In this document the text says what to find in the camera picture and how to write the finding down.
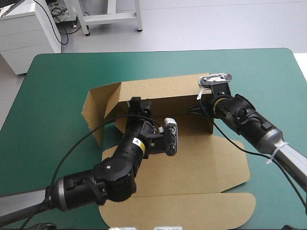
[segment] white cable tie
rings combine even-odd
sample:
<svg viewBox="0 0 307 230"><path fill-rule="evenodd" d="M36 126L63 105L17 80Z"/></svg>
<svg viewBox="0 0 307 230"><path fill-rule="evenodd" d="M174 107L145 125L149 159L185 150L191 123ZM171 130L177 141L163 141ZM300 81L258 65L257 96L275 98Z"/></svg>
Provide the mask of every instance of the white cable tie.
<svg viewBox="0 0 307 230"><path fill-rule="evenodd" d="M201 99L201 96L202 96L202 93L203 93L203 91L205 90L205 88L202 88L201 89L201 91L200 91L200 93L198 94L198 96L197 96L197 100L200 100Z"/></svg>
<svg viewBox="0 0 307 230"><path fill-rule="evenodd" d="M279 146L276 147L276 149L274 150L274 152L272 153L270 159L267 160L267 164L271 164L273 162L273 159L274 159L274 156L275 154L277 153L278 150L280 150L284 145L288 145L289 143L288 142L282 142L280 143Z"/></svg>
<svg viewBox="0 0 307 230"><path fill-rule="evenodd" d="M164 133L162 126L159 127L159 133Z"/></svg>

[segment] cable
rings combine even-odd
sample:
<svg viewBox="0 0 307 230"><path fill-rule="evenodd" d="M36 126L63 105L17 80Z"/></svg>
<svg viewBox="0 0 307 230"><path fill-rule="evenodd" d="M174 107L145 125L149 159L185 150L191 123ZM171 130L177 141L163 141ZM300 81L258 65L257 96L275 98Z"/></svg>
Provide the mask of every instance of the cable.
<svg viewBox="0 0 307 230"><path fill-rule="evenodd" d="M207 113L207 111L205 110L205 108L203 107L201 101L200 101L200 105L201 105L201 109L202 111L210 118L210 121L212 122L212 124L216 127L216 129L234 146L236 146L239 150L251 154L251 155L256 155L256 156L260 156L260 157L264 157L267 159L270 159L269 156L261 154L261 153L256 153L256 152L250 152L247 151L243 148L241 148L240 146L238 146L236 143L234 143L218 126L217 124L211 120L211 117L209 116L209 114ZM292 186L292 188L294 189L294 191L296 192L298 198L300 199L300 201L302 202L303 206L305 207L305 209L307 209L307 204L305 202L305 200L303 199L302 195L300 194L299 190L297 189L297 187L295 186L295 184L292 182L291 178L289 177L288 173L284 170L284 168L280 165L280 163L278 163L275 159L272 160L277 167L282 171L282 173L284 174L284 176L286 177L286 179L288 180L288 182L290 183L290 185Z"/></svg>
<svg viewBox="0 0 307 230"><path fill-rule="evenodd" d="M58 41L61 45L67 45L67 43L68 43L68 35L67 35L67 41L66 41L66 43L62 43L62 42L58 39L58 37L57 37L57 35L56 35L56 32L54 31L53 24L52 24L52 22L51 22L51 19L50 19L49 16L48 16L48 13L47 13L47 11L45 10L45 8L44 8L39 2L37 2L36 0L33 0L33 1L34 1L35 3L37 3L37 4L43 9L43 11L45 12L45 14L47 15L47 18L48 18L48 20L49 20L49 22L50 22L50 24L51 24L51 27L52 27L54 36L56 37L57 41Z"/></svg>
<svg viewBox="0 0 307 230"><path fill-rule="evenodd" d="M98 129L100 129L101 127L105 126L106 124L109 124L109 123L112 123L114 122L116 119L119 119L119 118L123 118L123 117L136 117L136 118L141 118L143 120L147 120L147 121L151 121L152 123L155 123L157 124L159 127L161 127L161 124L149 117L146 117L146 116L141 116L141 115L122 115L122 116L117 116L117 117L114 117L110 120L107 120L105 121L104 123L100 124L99 126L97 126L95 129L93 129L91 132L89 132L88 134L86 134L83 138L81 138L80 140L78 140L72 147L71 149L65 154L65 156L61 159L61 161L59 162L56 170L54 171L54 174L52 176L52 180L51 180L51 184L50 184L50 187L48 189L48 192L47 192L47 197L46 199L40 204L40 206L27 218L27 220L22 224L22 226L19 228L19 230L22 230L24 229L24 227L26 226L26 224L30 221L30 219L40 210L40 208L43 206L43 204L47 203L48 202L48 198L50 197L51 195L51 192L52 192L52 188L53 188L53 184L54 184L54 181L57 177L57 174L59 172L59 169L61 167L61 165L64 163L64 161L66 160L66 158L71 154L71 152L82 142L84 141L87 137L89 137L92 133L94 133L95 131L97 131Z"/></svg>

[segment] brown cardboard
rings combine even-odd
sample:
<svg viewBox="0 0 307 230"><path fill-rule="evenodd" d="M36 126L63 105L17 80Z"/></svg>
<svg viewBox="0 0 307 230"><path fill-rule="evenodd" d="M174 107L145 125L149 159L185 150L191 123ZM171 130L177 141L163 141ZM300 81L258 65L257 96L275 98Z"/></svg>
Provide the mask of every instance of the brown cardboard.
<svg viewBox="0 0 307 230"><path fill-rule="evenodd" d="M212 133L213 126L205 117L191 115L188 107L197 103L196 96L200 92L197 81L208 73L184 75L167 78L133 80L114 83L91 89L86 97L82 115L90 130L120 114L127 114L127 101L133 96L152 102L153 119L164 120L171 116L177 118L182 135ZM126 118L117 119L116 127L125 130ZM103 138L103 129L94 132L99 145Z"/></svg>
<svg viewBox="0 0 307 230"><path fill-rule="evenodd" d="M209 193L131 197L107 201L99 207L109 226L153 230L156 226L183 226L184 230L237 228L251 217L255 197L250 193Z"/></svg>
<svg viewBox="0 0 307 230"><path fill-rule="evenodd" d="M243 148L242 143L235 143ZM103 158L112 156L115 148L107 149ZM175 156L150 155L142 161L136 177L137 192L127 202L107 201L99 210L111 227L232 229L251 217L255 198L252 194L221 192L249 177L245 153L225 138L180 136Z"/></svg>
<svg viewBox="0 0 307 230"><path fill-rule="evenodd" d="M197 81L203 75L207 74L119 82L88 92L82 115L91 130L107 119L127 114L127 101L139 96L152 102L153 119L163 123L172 117L179 131L177 155L151 155L143 160L136 177L137 192L127 201L107 201L99 208L110 226L231 229L251 217L253 195L221 193L249 179L245 154L226 139L211 135L213 126L208 118L188 113L190 106L197 105ZM203 94L203 99L210 97L211 90ZM117 119L116 127L124 132L126 122L126 118ZM103 130L94 132L94 137L100 145ZM104 157L114 150L107 149Z"/></svg>

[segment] green tabletop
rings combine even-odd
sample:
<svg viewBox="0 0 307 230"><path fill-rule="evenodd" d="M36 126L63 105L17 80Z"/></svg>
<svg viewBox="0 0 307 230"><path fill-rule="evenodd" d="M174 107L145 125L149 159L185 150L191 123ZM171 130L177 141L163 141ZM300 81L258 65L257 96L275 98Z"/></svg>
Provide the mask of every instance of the green tabletop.
<svg viewBox="0 0 307 230"><path fill-rule="evenodd" d="M287 142L307 155L307 84L288 49L46 54L33 60L0 132L0 194L50 183L62 156L89 131L81 110L90 88L202 72L231 73L232 94L247 97L284 132ZM254 150L241 136L218 124L230 138ZM116 145L121 137L114 126L106 129L103 149ZM65 161L59 175L90 169L100 160L101 149L90 136ZM307 226L304 208L279 169L257 156L248 156L248 163L251 179L227 191L250 192L256 197L255 212L242 228ZM38 222L54 222L60 228L106 227L96 204L65 213L47 211L36 215L28 226Z"/></svg>

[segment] gray floor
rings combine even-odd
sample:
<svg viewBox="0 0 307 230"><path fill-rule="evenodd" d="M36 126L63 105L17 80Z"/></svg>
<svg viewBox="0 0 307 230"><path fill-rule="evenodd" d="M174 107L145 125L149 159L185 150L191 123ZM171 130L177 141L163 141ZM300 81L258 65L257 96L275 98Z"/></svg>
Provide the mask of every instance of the gray floor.
<svg viewBox="0 0 307 230"><path fill-rule="evenodd" d="M307 53L307 0L140 1L143 32L136 23L91 26L89 37L82 30L70 35L62 52L286 47ZM133 8L134 0L118 0L119 12ZM90 14L105 9L106 1L84 0ZM23 79L0 57L0 127Z"/></svg>

